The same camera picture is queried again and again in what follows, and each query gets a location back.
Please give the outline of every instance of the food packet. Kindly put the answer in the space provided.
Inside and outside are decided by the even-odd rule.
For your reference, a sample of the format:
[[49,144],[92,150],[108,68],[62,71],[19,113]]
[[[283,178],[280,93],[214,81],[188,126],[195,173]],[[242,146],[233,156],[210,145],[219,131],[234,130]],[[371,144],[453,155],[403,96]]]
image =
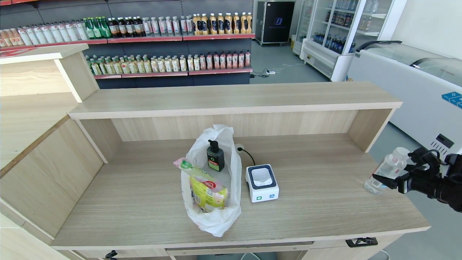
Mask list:
[[202,210],[211,212],[215,208],[220,210],[225,208],[229,196],[229,190],[226,187],[186,158],[180,158],[173,164],[189,175],[189,185],[194,202]]

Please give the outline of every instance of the chest freezer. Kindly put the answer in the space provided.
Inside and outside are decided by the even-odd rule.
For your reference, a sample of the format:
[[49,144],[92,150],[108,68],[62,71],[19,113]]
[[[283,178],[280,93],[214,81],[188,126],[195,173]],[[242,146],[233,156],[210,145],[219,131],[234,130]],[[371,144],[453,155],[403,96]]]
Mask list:
[[402,44],[369,42],[348,70],[403,101],[390,122],[427,149],[462,153],[462,61]]

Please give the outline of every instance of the bottle cap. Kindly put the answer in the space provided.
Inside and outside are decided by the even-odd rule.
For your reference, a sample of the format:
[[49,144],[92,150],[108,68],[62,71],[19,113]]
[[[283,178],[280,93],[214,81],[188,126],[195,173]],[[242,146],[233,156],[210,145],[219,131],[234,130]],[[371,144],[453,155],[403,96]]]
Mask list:
[[218,151],[220,151],[220,148],[218,147],[218,142],[217,141],[208,140],[208,142],[210,143],[210,150],[213,153],[217,153]]

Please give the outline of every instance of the soap dispenser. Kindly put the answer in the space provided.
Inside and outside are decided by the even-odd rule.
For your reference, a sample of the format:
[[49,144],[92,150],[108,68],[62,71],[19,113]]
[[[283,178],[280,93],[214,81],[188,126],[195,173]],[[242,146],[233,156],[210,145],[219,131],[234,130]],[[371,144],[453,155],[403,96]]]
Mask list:
[[225,167],[225,154],[223,150],[218,147],[217,141],[208,140],[210,147],[207,148],[207,160],[210,168],[215,171],[221,172]]

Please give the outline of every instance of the white wall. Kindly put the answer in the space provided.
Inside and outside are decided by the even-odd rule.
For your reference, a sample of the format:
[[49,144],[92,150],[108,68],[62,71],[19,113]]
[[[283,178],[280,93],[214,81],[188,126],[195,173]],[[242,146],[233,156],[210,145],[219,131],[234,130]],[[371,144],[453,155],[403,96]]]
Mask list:
[[462,0],[407,0],[393,40],[462,60]]

